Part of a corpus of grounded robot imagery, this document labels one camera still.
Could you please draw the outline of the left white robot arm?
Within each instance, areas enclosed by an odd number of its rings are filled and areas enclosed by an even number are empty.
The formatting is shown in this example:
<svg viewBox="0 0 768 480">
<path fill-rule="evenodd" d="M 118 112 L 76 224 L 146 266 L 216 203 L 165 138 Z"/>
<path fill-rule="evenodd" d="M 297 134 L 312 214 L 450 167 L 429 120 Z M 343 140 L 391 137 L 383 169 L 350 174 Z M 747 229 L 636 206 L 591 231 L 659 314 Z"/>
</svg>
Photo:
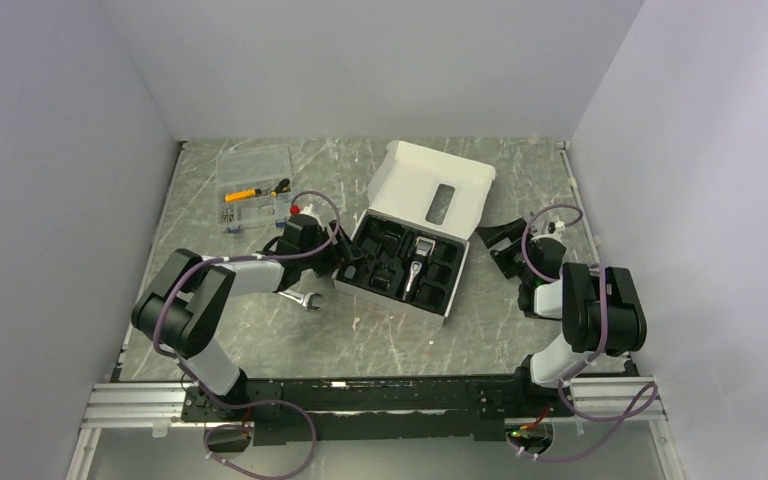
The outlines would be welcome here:
<svg viewBox="0 0 768 480">
<path fill-rule="evenodd" d="M 175 250 L 137 300 L 131 325 L 208 394 L 208 407 L 224 420 L 239 417 L 249 400 L 248 377 L 216 338 L 232 296 L 287 294 L 306 310 L 316 294 L 292 293 L 304 272 L 322 277 L 364 259 L 337 221 L 291 216 L 262 250 L 239 257 L 209 257 Z"/>
</svg>

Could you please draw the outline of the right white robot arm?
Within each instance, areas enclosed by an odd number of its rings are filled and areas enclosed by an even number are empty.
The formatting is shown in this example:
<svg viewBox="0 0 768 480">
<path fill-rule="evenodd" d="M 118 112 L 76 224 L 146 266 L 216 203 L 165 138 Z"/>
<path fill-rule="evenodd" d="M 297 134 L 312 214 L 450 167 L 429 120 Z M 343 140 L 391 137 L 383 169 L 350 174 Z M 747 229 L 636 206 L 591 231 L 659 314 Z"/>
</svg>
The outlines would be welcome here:
<svg viewBox="0 0 768 480">
<path fill-rule="evenodd" d="M 549 387 L 570 381 L 603 356 L 640 350 L 647 335 L 630 271 L 567 261 L 565 229 L 562 221 L 538 228 L 524 219 L 477 229 L 503 276 L 519 281 L 519 309 L 561 325 L 547 347 L 526 357 L 527 378 L 511 388 L 512 404 L 524 415 L 548 404 Z"/>
</svg>

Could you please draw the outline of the black silver hair clipper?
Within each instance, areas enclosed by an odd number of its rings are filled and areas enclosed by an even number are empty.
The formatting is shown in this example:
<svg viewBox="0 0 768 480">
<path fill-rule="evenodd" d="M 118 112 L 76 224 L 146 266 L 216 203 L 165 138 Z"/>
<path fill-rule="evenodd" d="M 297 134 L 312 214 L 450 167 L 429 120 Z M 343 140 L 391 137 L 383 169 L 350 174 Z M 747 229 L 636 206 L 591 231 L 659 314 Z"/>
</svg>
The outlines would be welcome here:
<svg viewBox="0 0 768 480">
<path fill-rule="evenodd" d="M 402 299 L 407 300 L 417 284 L 422 270 L 427 260 L 431 257 L 436 247 L 436 241 L 427 237 L 418 236 L 415 242 L 415 248 L 408 268 L 407 280 L 405 282 Z"/>
</svg>

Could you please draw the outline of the white hair clipper box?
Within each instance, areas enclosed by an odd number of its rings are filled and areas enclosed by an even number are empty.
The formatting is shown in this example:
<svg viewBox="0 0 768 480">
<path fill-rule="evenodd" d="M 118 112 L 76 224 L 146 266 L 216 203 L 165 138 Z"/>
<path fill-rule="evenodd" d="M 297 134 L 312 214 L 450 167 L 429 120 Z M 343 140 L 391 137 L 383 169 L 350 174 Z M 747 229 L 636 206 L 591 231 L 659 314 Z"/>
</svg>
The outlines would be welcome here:
<svg viewBox="0 0 768 480">
<path fill-rule="evenodd" d="M 333 275 L 337 290 L 390 310 L 445 323 L 464 271 L 470 236 L 483 215 L 493 166 L 405 141 L 392 141 L 367 188 L 368 208 L 351 236 L 365 254 Z M 436 241 L 413 292 L 402 294 L 418 236 Z M 397 274 L 388 291 L 369 286 L 373 270 Z"/>
</svg>

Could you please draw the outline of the black comb guard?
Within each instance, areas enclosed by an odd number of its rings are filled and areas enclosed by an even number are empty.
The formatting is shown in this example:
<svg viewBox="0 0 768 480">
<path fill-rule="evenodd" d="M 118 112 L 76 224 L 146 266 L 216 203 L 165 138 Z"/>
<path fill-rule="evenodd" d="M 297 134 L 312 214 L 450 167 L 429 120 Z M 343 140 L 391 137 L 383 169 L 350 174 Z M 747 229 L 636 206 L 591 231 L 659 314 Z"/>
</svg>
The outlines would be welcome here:
<svg viewBox="0 0 768 480">
<path fill-rule="evenodd" d="M 388 291 L 396 274 L 396 270 L 390 265 L 378 266 L 371 274 L 369 286 L 379 291 Z"/>
</svg>

